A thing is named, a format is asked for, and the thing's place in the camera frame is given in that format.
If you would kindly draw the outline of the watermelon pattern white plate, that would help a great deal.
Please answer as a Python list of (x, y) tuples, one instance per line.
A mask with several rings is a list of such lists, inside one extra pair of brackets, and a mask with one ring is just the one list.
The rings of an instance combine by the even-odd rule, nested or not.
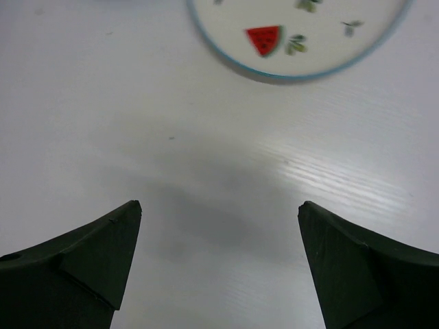
[(308, 80), (346, 69), (378, 48), (411, 1), (188, 1), (206, 43), (249, 72)]

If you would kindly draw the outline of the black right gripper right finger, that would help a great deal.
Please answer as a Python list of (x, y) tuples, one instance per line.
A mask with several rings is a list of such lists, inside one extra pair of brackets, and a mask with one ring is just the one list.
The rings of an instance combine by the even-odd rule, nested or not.
[(306, 201), (300, 233), (327, 328), (437, 328), (438, 255)]

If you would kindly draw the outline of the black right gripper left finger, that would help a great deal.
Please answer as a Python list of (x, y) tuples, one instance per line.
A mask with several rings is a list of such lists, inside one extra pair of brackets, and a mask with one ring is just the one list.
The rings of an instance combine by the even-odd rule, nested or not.
[(141, 224), (132, 200), (44, 243), (1, 257), (2, 328), (109, 328)]

